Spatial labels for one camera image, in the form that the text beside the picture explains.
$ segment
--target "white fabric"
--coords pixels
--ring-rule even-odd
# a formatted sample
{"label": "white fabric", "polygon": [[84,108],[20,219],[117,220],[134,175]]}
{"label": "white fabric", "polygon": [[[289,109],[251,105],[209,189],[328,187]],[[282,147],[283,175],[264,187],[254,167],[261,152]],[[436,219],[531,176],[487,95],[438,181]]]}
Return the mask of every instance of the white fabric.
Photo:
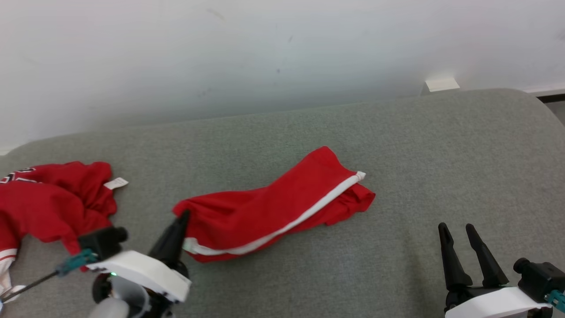
{"label": "white fabric", "polygon": [[15,248],[0,251],[0,295],[12,288],[8,268],[16,260],[16,254],[18,250]]}
{"label": "white fabric", "polygon": [[331,201],[335,198],[340,196],[345,190],[352,187],[354,184],[358,183],[359,181],[365,178],[366,173],[357,171],[355,175],[350,176],[349,178],[342,181],[340,184],[337,185],[334,189],[328,192],[323,198],[321,198],[318,202],[316,202],[311,208],[304,211],[296,220],[292,221],[291,223],[287,224],[282,229],[275,231],[269,235],[266,235],[262,238],[259,238],[251,243],[246,245],[230,248],[228,250],[213,250],[212,248],[208,248],[206,246],[202,246],[198,244],[198,240],[196,238],[187,237],[184,240],[184,244],[182,248],[192,254],[201,254],[206,256],[211,255],[221,255],[221,254],[234,254],[234,255],[243,255],[249,253],[251,251],[256,250],[260,246],[264,245],[265,243],[272,240],[277,235],[285,233],[292,229],[293,227],[297,226],[298,224],[304,222],[309,217],[313,216],[316,212],[320,211],[323,207],[328,205]]}

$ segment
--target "floor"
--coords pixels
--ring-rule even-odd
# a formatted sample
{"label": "floor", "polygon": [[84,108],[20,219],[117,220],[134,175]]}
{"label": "floor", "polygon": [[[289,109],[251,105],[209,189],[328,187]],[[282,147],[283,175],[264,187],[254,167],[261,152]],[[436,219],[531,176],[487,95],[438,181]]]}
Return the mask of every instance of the floor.
{"label": "floor", "polygon": [[565,125],[565,101],[550,102],[545,104],[559,118],[561,123]]}

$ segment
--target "white stripe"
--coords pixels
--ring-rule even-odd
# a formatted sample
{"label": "white stripe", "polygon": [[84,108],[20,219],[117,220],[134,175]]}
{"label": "white stripe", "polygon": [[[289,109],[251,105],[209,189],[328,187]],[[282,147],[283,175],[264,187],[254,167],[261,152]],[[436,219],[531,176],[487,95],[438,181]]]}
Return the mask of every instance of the white stripe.
{"label": "white stripe", "polygon": [[196,238],[187,237],[184,240],[184,245],[182,246],[183,249],[187,250],[192,254],[201,254],[206,256],[212,255],[221,255],[221,254],[234,254],[234,255],[243,255],[249,253],[251,251],[256,250],[260,246],[264,245],[265,243],[269,242],[271,239],[285,233],[292,229],[293,227],[297,226],[298,224],[304,222],[309,217],[313,216],[316,212],[320,211],[323,207],[328,205],[331,201],[335,198],[340,196],[345,190],[352,187],[354,184],[358,183],[359,181],[363,180],[365,177],[365,173],[361,171],[357,171],[355,175],[350,176],[349,178],[345,179],[343,182],[337,185],[333,190],[329,191],[323,198],[321,198],[318,202],[316,202],[310,209],[306,210],[302,213],[296,220],[292,221],[291,223],[287,224],[284,228],[268,234],[262,238],[254,240],[251,243],[246,245],[230,248],[228,250],[213,250],[206,246],[202,246],[198,244],[198,240]]}
{"label": "white stripe", "polygon": [[10,248],[9,250],[3,250],[3,251],[0,251],[0,259],[5,257],[5,256],[9,256],[9,255],[16,256],[17,254],[18,254],[17,248]]}

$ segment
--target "black strip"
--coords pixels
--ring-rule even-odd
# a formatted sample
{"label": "black strip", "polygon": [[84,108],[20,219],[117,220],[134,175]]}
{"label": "black strip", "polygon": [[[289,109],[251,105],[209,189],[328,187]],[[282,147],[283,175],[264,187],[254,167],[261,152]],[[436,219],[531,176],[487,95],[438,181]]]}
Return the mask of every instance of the black strip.
{"label": "black strip", "polygon": [[565,101],[565,94],[538,96],[537,99],[539,99],[544,104],[548,102],[562,102]]}

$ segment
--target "gray fabric surface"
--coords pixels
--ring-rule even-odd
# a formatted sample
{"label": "gray fabric surface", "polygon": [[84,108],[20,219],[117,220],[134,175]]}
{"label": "gray fabric surface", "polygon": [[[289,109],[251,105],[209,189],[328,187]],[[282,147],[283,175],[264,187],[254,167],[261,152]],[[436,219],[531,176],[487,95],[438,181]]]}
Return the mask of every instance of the gray fabric surface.
{"label": "gray fabric surface", "polygon": [[[537,99],[508,89],[58,137],[12,151],[0,174],[109,162],[130,181],[115,191],[112,221],[129,230],[127,248],[146,252],[179,200],[265,186],[322,145],[367,173],[372,207],[237,260],[184,255],[194,284],[177,317],[441,317],[442,221],[475,284],[468,222],[513,284],[519,257],[565,269],[565,128]],[[60,243],[27,237],[13,281],[30,282],[66,256]],[[86,316],[93,278],[47,282],[7,304],[6,317]]]}

